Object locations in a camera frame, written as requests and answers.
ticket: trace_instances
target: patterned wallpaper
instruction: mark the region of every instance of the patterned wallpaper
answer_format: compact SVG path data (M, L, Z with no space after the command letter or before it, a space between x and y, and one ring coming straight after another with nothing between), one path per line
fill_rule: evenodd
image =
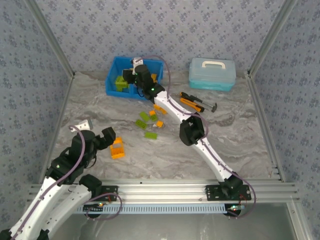
M114 56L193 57L251 65L283 0L36 0L74 71L106 71Z
M69 80L23 0L0 1L0 230L39 180Z
M288 181L320 239L320 2L300 0L254 77Z

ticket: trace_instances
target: gray marble tabletop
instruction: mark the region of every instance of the gray marble tabletop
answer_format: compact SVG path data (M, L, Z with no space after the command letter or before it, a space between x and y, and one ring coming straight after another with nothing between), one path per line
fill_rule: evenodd
M122 137L125 157L112 159L110 149L99 151L94 167L85 170L100 179L215 179L215 175L197 152L179 139L179 124L168 114L157 113L164 122L157 128L150 121L147 131L158 134L157 140L144 137L145 132L135 125L139 113L153 110L147 100L107 96L106 72L77 72L73 81L61 129L52 156L70 146L75 135L69 125L90 119L95 134L113 127ZM168 84L164 72L162 85ZM186 92L209 103L217 102L217 111L205 110L208 121L208 140L221 158L245 178L269 178L272 163L262 137L255 107L244 78L237 78L230 92L193 89L188 84L188 72L173 72L171 96L179 101Z

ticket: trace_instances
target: aluminum rail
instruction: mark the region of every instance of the aluminum rail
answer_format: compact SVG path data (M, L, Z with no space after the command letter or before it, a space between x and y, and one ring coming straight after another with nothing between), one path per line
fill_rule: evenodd
M270 179L248 179L257 197L257 203L298 202L299 195L294 183ZM114 179L103 180L103 186L117 185L118 194L124 204L199 204L199 203L236 203L237 201L207 201L206 185L217 185L216 180L162 180L162 179ZM27 201L31 202L40 189L40 184L30 187ZM70 192L66 191L60 201Z

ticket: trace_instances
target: white robotic arm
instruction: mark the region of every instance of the white robotic arm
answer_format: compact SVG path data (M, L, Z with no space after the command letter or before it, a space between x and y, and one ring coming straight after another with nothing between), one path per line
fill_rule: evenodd
M191 114L190 111L184 109L181 105L179 105L175 100L170 98L170 101L178 107L182 112L186 113L183 114L180 111L176 110L168 101L167 99L167 91L161 91L157 94L157 96L154 98L154 103L164 110L166 110L174 119L176 119L179 123L182 123L182 121L187 121L188 118L190 118ZM208 142L208 139L202 138L202 141L208 146L210 151L218 158L220 164L211 156L208 149L204 146L203 143L198 144L192 144L191 146L203 157L205 162L209 165L211 170L214 172L217 180L219 182L225 181L225 179L228 179L231 177L231 173L226 170L229 169L231 172L233 171L229 166L227 166L224 161L219 157L219 155L216 153L216 151L212 148L210 143Z
M16 240L36 240L39 237L39 233L43 228L42 223L45 221L48 214L52 211L60 196L68 189L68 185L54 186L45 195L43 199L40 196L44 191L56 182L53 178L48 177L44 179L40 191L32 201L26 212L20 218L20 220L10 229L11 236L16 236ZM33 208L36 207L36 211L32 214ZM19 230L21 224L25 221L26 217L31 214L30 218L26 221L22 230Z
M91 199L91 197L92 193L85 185L77 185L72 193L65 200L63 200L46 218L42 229L48 231L48 238L52 239L60 226L72 214L75 213L79 206L86 203L89 199Z

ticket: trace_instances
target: cable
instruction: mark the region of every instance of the cable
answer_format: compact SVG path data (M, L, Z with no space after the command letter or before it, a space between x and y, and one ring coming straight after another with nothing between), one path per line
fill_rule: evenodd
M94 156L94 162L93 162L93 164L92 164L91 166L89 166L89 167L86 167L85 169L90 169L90 168L92 168L92 167L96 164L96 162L97 162L97 156Z
M96 197L94 197L94 198L91 198L90 200L88 200L88 201L86 201L84 204L87 204L87 203L89 203L89 202L92 202L92 201L94 201L94 200L96 200L96 199L99 199L99 198L102 198L102 197L105 197L105 196L116 196L117 198L119 198L119 200L120 200L120 207L119 207L119 210L114 214L114 215L112 215L112 216L109 216L109 217L105 217L105 218L91 218L91 217L89 217L89 215L88 215L88 213L90 212L90 210L92 209L92 207L90 207L87 211L86 211L86 213L85 213L85 215L86 215L86 217L88 218L88 219L90 219L90 220L93 220L93 221L102 221L102 220L111 220L111 219L114 219L115 217L117 217L119 214L120 214L120 212L121 212L121 210L122 210L122 199L121 199L121 197L118 195L118 194L116 194L116 193L113 193L113 192L107 192L107 193L104 193L104 194L101 194L101 195L99 195L99 196L96 196Z
M46 196L46 194L56 185L58 185L59 183L61 183L63 180L65 180L67 177L70 176L70 174L73 173L73 171L78 167L78 165L81 163L82 158L84 157L85 154L85 149L86 149L86 143L85 143L85 138L82 134L82 132L79 130L79 128L77 128L74 125L70 125L69 129L74 128L80 135L81 138L81 143L82 143L82 149L81 149L81 153L79 156L79 159L76 161L75 165L73 166L73 168L70 169L70 171L68 171L62 178L60 178L58 181L54 182L53 184L51 184L40 196L38 201L34 204L34 206L32 207L32 209L30 210L30 212L27 214L27 216L25 217L25 219L23 220L23 222L21 223L20 227L17 229L16 233L13 235L13 237L11 238L11 240L15 240L16 237L18 236L19 232L22 232L22 229L24 228L24 226L26 225L26 222L29 220L29 218L31 217L31 215L34 213L34 211L36 210L36 208L38 207L38 205L40 204L40 202L44 199L44 197Z
M193 117L196 117L196 118L200 118L202 120L202 122L204 123L205 125L205 133L204 133L204 136L200 139L202 145L208 150L208 152L210 153L210 155L213 157L213 159L220 165L223 167L224 170L226 170L228 173L232 174L233 176L235 176L236 178L240 179L241 181L245 182L249 188L251 188L252 190L252 193L253 193L253 206L252 208L246 212L244 215L242 216L237 216L238 219L240 218L243 218L247 215L249 215L256 207L256 203L257 203L257 195L256 195L256 192L254 190L254 188L252 187L252 185L247 181L245 180L243 177L239 176L238 174L230 171L227 167L225 167L223 164L221 164L221 162L217 159L217 157L211 152L210 148L206 145L206 143L203 141L204 138L206 138L208 136L208 133L209 133L209 125L208 125L208 122L206 121L206 119L201 116L201 115L198 115L198 114L194 114L194 113L187 113L187 112L184 112L182 110L180 110L177 106L175 106L171 99L170 99L170 95L169 95L169 92L170 92L170 87L171 87L171 73L170 73L170 69L169 69L169 66L167 64L167 62L161 57L161 56L158 56L158 55L149 55L149 56L144 56L144 57L141 57L138 61L140 61L141 59L146 59L146 58L158 58L160 60L162 60L165 64L165 67L168 71L168 78L169 78L169 84L168 84L168 87L167 87L167 91L166 91L166 98L168 99L168 102L171 104L171 106L176 109L178 112L184 114L184 115L187 115L187 116L193 116Z

